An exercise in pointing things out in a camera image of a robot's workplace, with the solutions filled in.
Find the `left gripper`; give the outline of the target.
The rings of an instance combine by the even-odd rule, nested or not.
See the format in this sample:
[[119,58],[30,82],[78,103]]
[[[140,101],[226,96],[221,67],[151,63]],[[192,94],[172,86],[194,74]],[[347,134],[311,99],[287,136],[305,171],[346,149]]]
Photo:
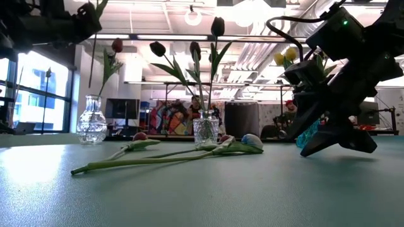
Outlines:
[[70,14],[63,4],[20,4],[18,46],[78,44],[102,29],[96,8],[87,2]]

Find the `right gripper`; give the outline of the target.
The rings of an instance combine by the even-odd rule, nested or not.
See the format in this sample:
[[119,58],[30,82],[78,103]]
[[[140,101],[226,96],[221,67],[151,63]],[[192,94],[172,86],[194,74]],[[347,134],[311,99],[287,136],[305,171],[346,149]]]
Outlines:
[[332,61],[348,62],[330,78],[324,77],[314,61],[302,61],[285,71],[295,88],[297,105],[286,138],[295,139],[325,115],[328,121],[305,145],[301,156],[334,144],[372,153],[377,144],[368,132],[355,129],[349,118],[360,114],[365,98],[376,95],[379,82],[403,76],[395,58],[404,54],[404,0],[388,0],[381,16],[367,27],[341,3],[334,3],[319,21],[307,45],[319,47]]

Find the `blue glass vase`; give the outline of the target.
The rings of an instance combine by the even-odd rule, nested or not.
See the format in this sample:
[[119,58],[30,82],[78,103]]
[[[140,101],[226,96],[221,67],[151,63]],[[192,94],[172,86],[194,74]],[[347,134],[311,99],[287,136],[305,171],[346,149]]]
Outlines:
[[320,119],[315,121],[308,129],[297,137],[296,145],[298,148],[304,148],[309,140],[317,133],[318,127],[321,124]]

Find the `large round clear glass vase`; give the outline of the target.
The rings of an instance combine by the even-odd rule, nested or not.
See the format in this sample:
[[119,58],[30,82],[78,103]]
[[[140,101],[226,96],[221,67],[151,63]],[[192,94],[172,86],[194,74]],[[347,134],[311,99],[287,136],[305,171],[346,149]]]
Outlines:
[[102,97],[98,95],[87,95],[86,108],[80,115],[76,134],[82,144],[99,144],[107,133],[107,122],[102,113]]

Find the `small clear glass vase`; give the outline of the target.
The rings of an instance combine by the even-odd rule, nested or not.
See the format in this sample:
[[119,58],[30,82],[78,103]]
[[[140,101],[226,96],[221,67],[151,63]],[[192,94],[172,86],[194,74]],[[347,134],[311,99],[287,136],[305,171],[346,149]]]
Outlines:
[[199,110],[200,117],[193,119],[193,134],[196,147],[216,144],[219,134],[219,119],[213,116],[213,110]]

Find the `ceiling light strip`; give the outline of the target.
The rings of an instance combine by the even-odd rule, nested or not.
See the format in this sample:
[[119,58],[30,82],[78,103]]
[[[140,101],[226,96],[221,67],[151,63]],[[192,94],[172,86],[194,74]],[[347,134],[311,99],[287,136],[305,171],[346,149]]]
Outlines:
[[122,40],[130,40],[131,37],[128,34],[103,34],[103,33],[98,33],[95,35],[90,36],[88,39],[101,39],[101,40],[114,40],[116,38],[120,38]]

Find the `person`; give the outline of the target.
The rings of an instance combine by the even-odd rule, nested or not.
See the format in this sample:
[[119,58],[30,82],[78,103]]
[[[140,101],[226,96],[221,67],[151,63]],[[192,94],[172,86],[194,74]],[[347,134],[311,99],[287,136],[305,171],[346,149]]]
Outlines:
[[280,130],[280,137],[285,137],[287,135],[287,129],[293,123],[297,112],[297,107],[293,100],[287,100],[285,102],[285,107],[286,111],[284,111],[276,120],[276,124]]
[[200,101],[199,95],[193,96],[191,99],[191,105],[187,109],[188,119],[191,124],[193,124],[194,119],[199,119],[201,116],[199,112],[201,110],[201,104],[199,103],[199,101]]

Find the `black computer monitor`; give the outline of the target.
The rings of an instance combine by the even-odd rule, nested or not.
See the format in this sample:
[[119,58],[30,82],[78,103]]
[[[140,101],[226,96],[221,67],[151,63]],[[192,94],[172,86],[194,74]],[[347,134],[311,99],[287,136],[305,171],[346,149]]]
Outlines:
[[376,102],[362,102],[360,104],[360,114],[357,116],[359,125],[378,125],[379,119],[379,106]]
[[109,119],[137,119],[139,99],[108,98],[105,106],[105,117]]

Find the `black partition panel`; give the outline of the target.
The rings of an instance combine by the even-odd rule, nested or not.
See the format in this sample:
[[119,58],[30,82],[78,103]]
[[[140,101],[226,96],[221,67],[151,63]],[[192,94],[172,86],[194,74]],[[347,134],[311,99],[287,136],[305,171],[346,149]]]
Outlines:
[[225,132],[236,138],[245,134],[259,136],[259,107],[257,103],[225,102]]

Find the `large window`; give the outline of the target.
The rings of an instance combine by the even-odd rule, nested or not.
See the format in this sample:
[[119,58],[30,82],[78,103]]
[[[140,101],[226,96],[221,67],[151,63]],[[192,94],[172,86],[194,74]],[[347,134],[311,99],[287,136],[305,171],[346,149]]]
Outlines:
[[73,70],[38,52],[0,59],[5,124],[26,134],[68,132]]

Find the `colourful patterned cloth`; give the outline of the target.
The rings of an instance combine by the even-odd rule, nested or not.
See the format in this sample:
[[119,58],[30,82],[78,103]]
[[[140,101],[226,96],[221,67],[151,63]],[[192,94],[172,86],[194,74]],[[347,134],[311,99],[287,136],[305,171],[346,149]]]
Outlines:
[[184,103],[180,100],[157,100],[150,112],[149,134],[190,136],[192,122]]

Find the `green table mat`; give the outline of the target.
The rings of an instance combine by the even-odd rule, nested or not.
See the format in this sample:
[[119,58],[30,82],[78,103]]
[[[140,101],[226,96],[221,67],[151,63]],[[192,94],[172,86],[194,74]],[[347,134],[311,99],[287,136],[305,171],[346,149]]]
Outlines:
[[119,143],[0,149],[0,227],[404,227],[404,137],[86,174]]

